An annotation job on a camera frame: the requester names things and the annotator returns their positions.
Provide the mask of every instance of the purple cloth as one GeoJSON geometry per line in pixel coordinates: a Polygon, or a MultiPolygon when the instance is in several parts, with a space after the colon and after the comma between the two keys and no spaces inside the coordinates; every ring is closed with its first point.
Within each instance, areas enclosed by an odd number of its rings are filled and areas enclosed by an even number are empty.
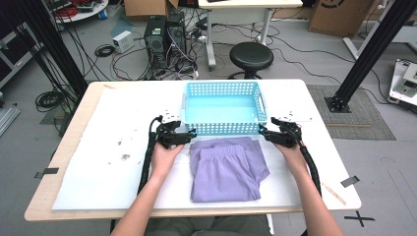
{"type": "Polygon", "coordinates": [[[265,163],[265,158],[264,154],[262,153],[260,142],[257,140],[253,141],[249,137],[215,139],[199,141],[191,144],[191,173],[193,176],[196,176],[197,167],[200,161],[200,152],[202,149],[220,148],[233,145],[240,145],[245,150],[249,168],[258,183],[261,183],[261,181],[269,176],[269,170],[267,168],[267,164],[265,163]]]}
{"type": "Polygon", "coordinates": [[[203,149],[194,177],[195,203],[252,201],[261,197],[242,146],[203,149]]]}
{"type": "Polygon", "coordinates": [[[257,200],[269,175],[259,141],[248,137],[196,142],[190,165],[196,203],[257,200]]]}

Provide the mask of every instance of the blue plastic basket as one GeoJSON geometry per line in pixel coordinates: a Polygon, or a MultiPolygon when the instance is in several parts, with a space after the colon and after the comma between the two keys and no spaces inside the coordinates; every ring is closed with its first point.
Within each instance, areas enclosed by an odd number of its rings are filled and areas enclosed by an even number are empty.
{"type": "Polygon", "coordinates": [[[186,84],[182,117],[198,135],[255,135],[267,123],[267,106],[256,82],[186,84]]]}

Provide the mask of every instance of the stool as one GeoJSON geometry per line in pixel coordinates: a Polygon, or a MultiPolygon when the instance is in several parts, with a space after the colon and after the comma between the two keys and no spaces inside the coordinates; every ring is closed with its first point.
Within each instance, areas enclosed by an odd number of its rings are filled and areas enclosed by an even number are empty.
{"type": "Polygon", "coordinates": [[[227,80],[235,80],[236,75],[245,75],[245,79],[261,79],[257,75],[270,66],[273,62],[273,53],[265,45],[257,42],[241,42],[236,44],[230,50],[230,60],[243,72],[237,72],[230,75],[227,80]]]}

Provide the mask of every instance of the white device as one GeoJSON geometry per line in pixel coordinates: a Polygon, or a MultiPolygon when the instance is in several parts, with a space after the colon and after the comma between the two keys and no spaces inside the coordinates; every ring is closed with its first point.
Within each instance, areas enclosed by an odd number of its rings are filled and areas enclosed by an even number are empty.
{"type": "Polygon", "coordinates": [[[409,97],[417,93],[417,64],[410,63],[404,76],[396,82],[393,90],[409,97]]]}
{"type": "Polygon", "coordinates": [[[134,46],[132,33],[125,30],[119,35],[113,37],[113,43],[119,53],[124,53],[134,46]]]}

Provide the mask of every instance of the floor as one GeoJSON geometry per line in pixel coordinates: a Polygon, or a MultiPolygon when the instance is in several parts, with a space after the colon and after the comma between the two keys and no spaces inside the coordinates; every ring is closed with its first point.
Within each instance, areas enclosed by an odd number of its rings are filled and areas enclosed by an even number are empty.
{"type": "MultiPolygon", "coordinates": [[[[105,43],[112,43],[111,35],[115,29],[131,28],[138,37],[144,33],[145,23],[131,22],[121,24],[123,17],[109,14],[107,20],[86,19],[74,23],[86,52],[94,59],[95,49],[105,43]]],[[[274,21],[269,34],[279,34],[279,39],[269,40],[274,50],[274,63],[260,72],[263,78],[302,79],[307,85],[337,85],[334,79],[310,75],[301,64],[284,61],[302,62],[313,74],[332,76],[340,82],[344,80],[352,63],[343,61],[322,52],[300,52],[291,49],[289,43],[299,50],[323,50],[353,61],[352,56],[340,37],[312,33],[307,31],[307,21],[274,21]]],[[[67,26],[63,31],[64,40],[81,67],[80,55],[69,37],[67,26]]],[[[236,29],[217,28],[214,40],[221,43],[236,43],[248,40],[236,29]]],[[[142,41],[135,41],[141,48],[142,41]]],[[[361,38],[354,43],[361,44],[361,38]]],[[[225,79],[237,69],[228,59],[228,44],[216,44],[217,67],[209,71],[205,51],[198,51],[198,80],[225,79]]],[[[144,50],[132,53],[118,63],[131,78],[137,78],[148,62],[144,50]]],[[[395,59],[404,58],[417,61],[417,54],[407,45],[392,43],[374,67],[379,76],[370,74],[362,86],[369,89],[379,101],[385,102],[390,87],[395,59]]],[[[108,78],[110,76],[110,58],[100,58],[96,65],[108,78]]],[[[97,81],[93,73],[86,77],[89,82],[97,81]]],[[[40,125],[44,114],[36,111],[34,100],[38,95],[51,90],[49,81],[37,64],[31,60],[1,91],[8,104],[17,103],[22,113],[0,138],[0,235],[108,235],[109,220],[27,222],[24,214],[30,199],[40,180],[33,178],[37,171],[47,167],[53,151],[60,143],[58,132],[53,125],[40,125]]],[[[334,144],[351,176],[360,181],[355,188],[362,200],[359,213],[363,217],[372,217],[375,221],[344,219],[344,216],[356,216],[354,210],[334,212],[334,217],[346,235],[416,235],[417,234],[417,116],[415,113],[397,105],[379,104],[372,96],[375,106],[394,133],[396,141],[338,140],[334,144]]],[[[275,235],[300,235],[305,229],[300,213],[283,213],[272,216],[275,235]]]]}

